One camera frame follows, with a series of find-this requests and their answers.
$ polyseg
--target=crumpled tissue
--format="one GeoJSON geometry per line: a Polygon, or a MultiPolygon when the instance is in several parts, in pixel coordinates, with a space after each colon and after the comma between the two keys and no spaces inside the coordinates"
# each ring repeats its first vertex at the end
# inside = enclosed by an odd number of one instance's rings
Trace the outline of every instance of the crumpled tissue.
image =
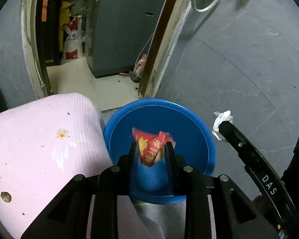
{"type": "Polygon", "coordinates": [[[219,125],[223,121],[228,120],[230,123],[232,123],[233,116],[231,115],[231,111],[226,112],[214,112],[214,115],[216,116],[212,133],[213,135],[219,140],[227,142],[227,140],[219,133],[219,125]]]}

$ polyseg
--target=gray floor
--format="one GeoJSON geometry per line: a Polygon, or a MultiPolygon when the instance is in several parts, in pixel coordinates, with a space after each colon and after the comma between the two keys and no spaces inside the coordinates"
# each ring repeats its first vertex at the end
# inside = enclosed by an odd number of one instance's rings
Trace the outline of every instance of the gray floor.
{"type": "MultiPolygon", "coordinates": [[[[293,0],[221,0],[191,11],[157,97],[198,114],[211,129],[213,112],[231,110],[234,124],[279,175],[299,134],[299,8],[293,0]]],[[[216,142],[214,176],[229,175],[253,199],[259,191],[237,153],[216,142]]],[[[184,206],[148,216],[166,238],[182,238],[184,206]]]]}

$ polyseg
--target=silver bolt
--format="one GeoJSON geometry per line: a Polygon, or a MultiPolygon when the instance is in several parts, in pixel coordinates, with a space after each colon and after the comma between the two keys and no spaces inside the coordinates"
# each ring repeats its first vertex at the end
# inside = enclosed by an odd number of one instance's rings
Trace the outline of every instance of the silver bolt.
{"type": "Polygon", "coordinates": [[[183,170],[184,170],[185,172],[192,172],[192,171],[193,171],[192,167],[190,167],[190,166],[188,166],[188,165],[186,165],[186,166],[183,168],[183,170]]]}
{"type": "Polygon", "coordinates": [[[76,181],[81,181],[83,178],[84,178],[84,175],[83,175],[83,174],[77,174],[77,175],[74,176],[74,179],[75,179],[76,181]]]}
{"type": "Polygon", "coordinates": [[[219,178],[220,178],[220,180],[221,180],[222,182],[227,182],[227,181],[229,181],[229,178],[228,178],[228,176],[226,176],[226,175],[221,175],[219,178]]]}
{"type": "Polygon", "coordinates": [[[118,172],[119,170],[120,170],[120,168],[117,165],[114,165],[111,167],[112,172],[118,172]]]}

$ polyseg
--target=trash can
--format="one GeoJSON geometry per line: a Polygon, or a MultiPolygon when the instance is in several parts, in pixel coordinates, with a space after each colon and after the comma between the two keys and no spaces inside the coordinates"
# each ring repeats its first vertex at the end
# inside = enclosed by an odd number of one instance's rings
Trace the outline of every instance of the trash can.
{"type": "MultiPolygon", "coordinates": [[[[174,102],[151,98],[134,101],[120,108],[108,121],[103,135],[113,164],[129,152],[134,142],[132,128],[158,134],[168,132],[176,142],[175,153],[184,157],[187,165],[202,174],[212,175],[216,163],[216,148],[205,123],[191,110],[174,102]]],[[[138,163],[137,190],[131,196],[152,204],[170,204],[186,199],[167,193],[166,163],[162,159],[152,167],[138,163]]]]}

